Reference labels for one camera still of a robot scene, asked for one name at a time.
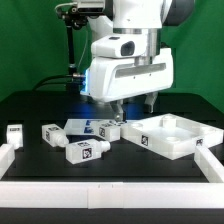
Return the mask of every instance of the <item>green background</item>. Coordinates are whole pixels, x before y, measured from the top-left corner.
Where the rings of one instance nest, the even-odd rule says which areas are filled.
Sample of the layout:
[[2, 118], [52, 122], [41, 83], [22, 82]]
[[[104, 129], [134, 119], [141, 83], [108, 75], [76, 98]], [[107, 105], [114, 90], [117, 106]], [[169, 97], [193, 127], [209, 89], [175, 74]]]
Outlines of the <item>green background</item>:
[[[0, 100], [31, 90], [45, 77], [67, 73], [66, 30], [54, 12], [64, 2], [69, 0], [1, 1]], [[74, 33], [77, 62], [85, 35], [85, 29]], [[175, 82], [165, 91], [199, 94], [224, 112], [224, 0], [196, 0], [184, 24], [163, 28], [162, 41], [175, 55]], [[89, 52], [84, 56], [80, 70], [90, 61]]]

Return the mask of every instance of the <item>white tray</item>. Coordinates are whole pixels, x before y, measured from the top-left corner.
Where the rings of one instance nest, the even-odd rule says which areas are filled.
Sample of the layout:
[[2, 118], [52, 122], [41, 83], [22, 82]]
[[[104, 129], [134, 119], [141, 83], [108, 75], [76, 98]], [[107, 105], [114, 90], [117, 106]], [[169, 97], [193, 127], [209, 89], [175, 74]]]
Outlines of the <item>white tray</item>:
[[223, 142], [223, 130], [172, 114], [124, 124], [121, 137], [171, 160]]

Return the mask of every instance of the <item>black table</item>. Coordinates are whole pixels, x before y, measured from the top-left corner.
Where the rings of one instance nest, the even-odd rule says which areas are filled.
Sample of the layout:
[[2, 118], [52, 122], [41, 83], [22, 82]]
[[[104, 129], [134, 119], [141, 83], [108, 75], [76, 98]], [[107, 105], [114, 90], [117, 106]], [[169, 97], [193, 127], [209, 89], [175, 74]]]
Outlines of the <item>black table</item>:
[[[144, 96], [124, 104], [127, 119], [137, 120], [172, 113], [224, 129], [224, 115], [194, 94], [160, 94], [153, 114], [144, 112]], [[41, 138], [41, 125], [62, 128], [67, 119], [113, 119], [110, 105], [88, 103], [67, 92], [16, 92], [0, 103], [0, 143], [6, 142], [8, 124], [23, 124], [24, 147], [2, 181], [122, 181], [122, 182], [207, 182], [193, 155], [171, 161], [124, 139], [112, 143], [102, 159], [71, 165], [65, 149], [52, 148]], [[93, 138], [68, 136], [70, 142]], [[224, 145], [211, 148], [223, 163]], [[224, 210], [191, 209], [0, 209], [0, 223], [221, 223]]]

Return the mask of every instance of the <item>white block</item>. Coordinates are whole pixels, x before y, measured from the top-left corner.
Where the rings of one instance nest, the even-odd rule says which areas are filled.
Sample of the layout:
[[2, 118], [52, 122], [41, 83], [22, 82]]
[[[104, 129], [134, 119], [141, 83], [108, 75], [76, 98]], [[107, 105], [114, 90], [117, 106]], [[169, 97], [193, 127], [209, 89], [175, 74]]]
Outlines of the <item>white block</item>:
[[13, 145], [14, 149], [23, 147], [23, 127], [21, 124], [7, 126], [7, 143]]
[[110, 150], [110, 143], [108, 141], [89, 139], [66, 145], [65, 154], [66, 159], [70, 163], [77, 164], [101, 158], [102, 152], [106, 152], [108, 150]]
[[121, 137], [174, 160], [223, 142], [223, 130], [172, 114], [121, 126]]
[[224, 208], [224, 184], [0, 182], [0, 207]]
[[15, 151], [13, 145], [3, 144], [0, 147], [0, 179], [15, 160]]
[[88, 208], [123, 208], [124, 188], [123, 183], [104, 183], [97, 187], [89, 188]]
[[224, 183], [224, 167], [208, 148], [196, 147], [194, 160], [210, 183]]
[[92, 121], [91, 127], [96, 136], [113, 142], [120, 140], [120, 126], [110, 123], [109, 121]]
[[66, 133], [56, 124], [48, 124], [42, 126], [42, 138], [52, 147], [65, 147], [69, 144]]

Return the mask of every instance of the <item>white robot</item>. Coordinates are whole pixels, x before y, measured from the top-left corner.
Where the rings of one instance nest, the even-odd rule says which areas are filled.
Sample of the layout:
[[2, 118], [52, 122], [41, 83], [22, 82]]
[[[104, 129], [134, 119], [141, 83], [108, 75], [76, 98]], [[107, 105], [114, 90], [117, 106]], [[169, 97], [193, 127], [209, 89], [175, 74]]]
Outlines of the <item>white robot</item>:
[[161, 48], [161, 28], [164, 23], [179, 25], [193, 7], [194, 0], [73, 0], [58, 5], [57, 14], [73, 28], [88, 21], [92, 30], [92, 62], [81, 94], [112, 102], [118, 121], [126, 98], [147, 94], [152, 111], [157, 92], [173, 83], [171, 49]]

